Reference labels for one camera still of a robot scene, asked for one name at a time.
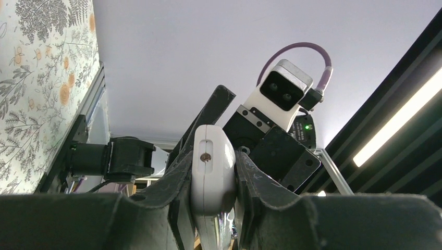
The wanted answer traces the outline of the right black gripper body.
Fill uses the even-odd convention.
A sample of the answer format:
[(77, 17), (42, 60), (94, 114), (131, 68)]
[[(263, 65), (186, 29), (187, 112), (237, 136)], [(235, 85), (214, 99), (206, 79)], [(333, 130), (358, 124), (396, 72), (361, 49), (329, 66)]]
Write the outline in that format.
[(321, 165), (293, 135), (255, 108), (240, 105), (223, 130), (235, 150), (246, 153), (260, 170), (292, 192), (298, 192)]

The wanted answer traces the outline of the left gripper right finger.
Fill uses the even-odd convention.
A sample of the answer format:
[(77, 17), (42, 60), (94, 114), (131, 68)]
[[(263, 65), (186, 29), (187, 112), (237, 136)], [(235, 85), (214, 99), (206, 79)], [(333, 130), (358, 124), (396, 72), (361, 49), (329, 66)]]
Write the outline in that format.
[(421, 195), (301, 195), (236, 152), (240, 249), (441, 249), (441, 209)]

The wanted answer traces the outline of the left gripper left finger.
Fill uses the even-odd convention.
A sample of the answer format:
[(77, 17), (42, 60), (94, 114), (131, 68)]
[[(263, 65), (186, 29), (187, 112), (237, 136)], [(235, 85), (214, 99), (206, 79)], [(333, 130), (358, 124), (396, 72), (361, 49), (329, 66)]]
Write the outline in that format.
[(193, 249), (192, 154), (153, 185), (117, 193), (1, 197), (1, 249)]

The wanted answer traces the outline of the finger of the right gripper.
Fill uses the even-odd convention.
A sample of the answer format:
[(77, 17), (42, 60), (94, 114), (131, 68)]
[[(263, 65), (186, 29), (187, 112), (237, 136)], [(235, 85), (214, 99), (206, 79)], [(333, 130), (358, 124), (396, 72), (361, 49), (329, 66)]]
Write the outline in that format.
[(165, 172), (172, 171), (179, 162), (191, 151), (194, 146), (196, 129), (201, 125), (214, 125), (228, 106), (236, 97), (236, 94), (224, 85), (218, 85), (209, 97), (196, 118), (190, 124), (184, 135), (176, 144), (168, 156)]

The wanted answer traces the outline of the white remote control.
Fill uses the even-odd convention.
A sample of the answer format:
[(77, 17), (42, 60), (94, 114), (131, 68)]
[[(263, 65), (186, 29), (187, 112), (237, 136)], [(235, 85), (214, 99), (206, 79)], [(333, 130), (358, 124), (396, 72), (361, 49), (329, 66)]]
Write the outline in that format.
[(236, 157), (223, 129), (204, 124), (194, 135), (190, 207), (202, 249), (229, 249), (237, 196)]

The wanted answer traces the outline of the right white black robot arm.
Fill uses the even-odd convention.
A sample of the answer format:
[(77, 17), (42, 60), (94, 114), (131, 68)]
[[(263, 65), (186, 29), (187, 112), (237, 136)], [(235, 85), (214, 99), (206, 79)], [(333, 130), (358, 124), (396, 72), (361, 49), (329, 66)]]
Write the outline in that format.
[[(178, 164), (193, 148), (193, 136), (199, 125), (213, 125), (235, 98), (219, 85), (180, 141), (169, 153), (166, 171)], [(256, 108), (240, 108), (223, 128), (235, 151), (242, 152), (265, 174), (288, 190), (296, 191), (320, 166), (320, 160), (307, 145), (286, 132)], [(156, 149), (152, 143), (136, 137), (110, 139), (107, 144), (72, 144), (69, 168), (75, 175), (102, 176), (108, 182), (133, 182), (137, 177), (152, 176)]]

